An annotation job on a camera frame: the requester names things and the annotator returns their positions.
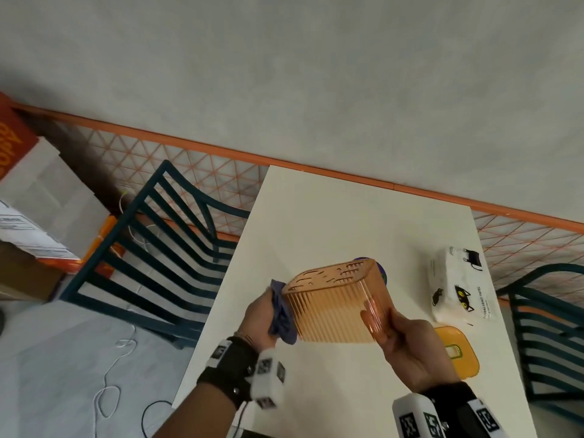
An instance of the blue cleaning cloth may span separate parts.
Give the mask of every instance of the blue cleaning cloth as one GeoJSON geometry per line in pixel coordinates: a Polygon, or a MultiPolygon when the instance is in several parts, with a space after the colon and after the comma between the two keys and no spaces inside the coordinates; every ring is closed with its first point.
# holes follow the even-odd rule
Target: blue cleaning cloth
{"type": "Polygon", "coordinates": [[[298,332],[294,324],[294,314],[288,309],[284,298],[282,298],[282,289],[286,283],[272,280],[270,287],[272,289],[272,306],[274,307],[274,319],[270,324],[270,335],[278,335],[286,344],[296,343],[298,332]]]}

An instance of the brown cardboard box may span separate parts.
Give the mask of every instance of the brown cardboard box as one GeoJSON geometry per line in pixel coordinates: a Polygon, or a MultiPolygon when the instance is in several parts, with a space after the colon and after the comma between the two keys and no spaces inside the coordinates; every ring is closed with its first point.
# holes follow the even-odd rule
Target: brown cardboard box
{"type": "Polygon", "coordinates": [[[48,301],[63,275],[15,245],[0,241],[0,300],[48,301]]]}

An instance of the tabletop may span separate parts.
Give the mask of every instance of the tabletop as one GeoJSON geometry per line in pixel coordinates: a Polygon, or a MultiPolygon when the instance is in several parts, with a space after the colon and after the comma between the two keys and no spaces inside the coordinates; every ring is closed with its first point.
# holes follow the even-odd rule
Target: tabletop
{"type": "MultiPolygon", "coordinates": [[[[469,207],[270,167],[173,407],[271,279],[288,282],[307,269],[371,257],[387,272],[397,309],[431,321],[426,267],[429,257],[449,246],[482,254],[469,207]]],[[[466,382],[510,438],[536,437],[492,287],[486,296],[492,319],[462,329],[480,362],[478,375],[466,382]]],[[[284,404],[266,411],[251,404],[243,428],[275,438],[398,437],[391,405],[408,389],[375,343],[279,341],[276,349],[287,370],[284,404]]]]}

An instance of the concrete wall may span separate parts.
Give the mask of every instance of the concrete wall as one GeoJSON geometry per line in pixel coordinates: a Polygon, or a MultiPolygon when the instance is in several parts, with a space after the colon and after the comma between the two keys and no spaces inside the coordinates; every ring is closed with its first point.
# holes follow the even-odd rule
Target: concrete wall
{"type": "MultiPolygon", "coordinates": [[[[511,309],[508,307],[501,306],[501,313],[505,320],[505,326],[507,327],[507,333],[509,334],[509,339],[511,340],[511,346],[513,347],[513,352],[515,353],[515,358],[517,360],[517,366],[519,366],[519,353],[517,352],[517,341],[515,339],[515,330],[513,328],[513,318],[511,316],[511,309]]],[[[547,342],[544,338],[538,337],[537,340],[542,342],[547,342]]],[[[549,372],[551,376],[562,378],[560,375],[549,372]]],[[[548,412],[536,406],[529,407],[531,410],[531,416],[533,418],[533,423],[536,427],[537,436],[539,438],[582,438],[584,436],[584,429],[556,415],[555,413],[548,412]]],[[[576,409],[578,413],[584,415],[584,411],[580,412],[582,408],[576,409]]]]}
{"type": "Polygon", "coordinates": [[[584,0],[2,0],[18,101],[584,221],[584,0]]]}

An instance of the teal metal chair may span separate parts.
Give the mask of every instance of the teal metal chair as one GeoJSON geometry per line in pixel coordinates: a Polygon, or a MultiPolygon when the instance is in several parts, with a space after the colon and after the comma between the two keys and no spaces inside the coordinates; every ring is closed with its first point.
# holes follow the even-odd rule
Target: teal metal chair
{"type": "Polygon", "coordinates": [[[206,301],[215,299],[217,293],[204,287],[206,285],[212,287],[221,285],[223,278],[216,275],[227,271],[232,252],[237,247],[237,243],[218,238],[209,207],[236,217],[249,217],[248,211],[227,206],[202,193],[193,184],[189,183],[170,161],[164,161],[121,215],[117,224],[88,259],[81,271],[77,273],[64,290],[60,298],[86,309],[127,321],[136,327],[165,338],[179,348],[196,346],[204,322],[178,316],[176,311],[168,310],[168,306],[179,308],[183,313],[190,312],[201,315],[208,314],[210,307],[205,304],[195,304],[188,301],[169,287],[178,287],[195,297],[206,298],[206,301]],[[195,216],[167,178],[174,180],[194,198],[204,222],[201,222],[195,216]],[[172,206],[163,199],[157,188],[164,190],[168,194],[170,199],[186,215],[188,221],[183,220],[178,215],[172,206]],[[167,220],[161,218],[147,204],[149,198],[175,223],[177,230],[172,228],[167,220]],[[145,215],[158,228],[159,232],[157,234],[139,221],[137,215],[140,213],[145,215]],[[164,264],[149,252],[145,243],[140,245],[139,242],[136,242],[134,237],[130,236],[131,233],[128,232],[130,228],[140,235],[145,243],[149,243],[161,255],[166,257],[173,267],[168,266],[170,264],[168,261],[164,264]],[[176,249],[173,249],[163,241],[161,237],[163,234],[182,250],[183,255],[180,255],[176,249]],[[115,243],[119,243],[133,256],[150,266],[151,270],[156,270],[173,286],[164,286],[157,280],[152,279],[149,274],[145,274],[134,265],[131,265],[124,257],[115,255],[110,249],[115,243]],[[185,255],[196,263],[196,268],[189,265],[185,260],[185,255]],[[163,307],[161,304],[144,298],[142,295],[137,294],[136,291],[130,290],[119,282],[100,274],[96,271],[96,268],[102,262],[112,266],[140,286],[148,288],[168,304],[163,307]],[[124,301],[127,303],[126,308],[80,293],[80,289],[85,283],[92,284],[124,301]],[[139,309],[142,313],[137,313],[131,307],[139,309]]]}
{"type": "Polygon", "coordinates": [[[538,267],[497,296],[509,296],[529,403],[584,426],[584,309],[528,287],[551,272],[584,275],[584,266],[538,267]]]}

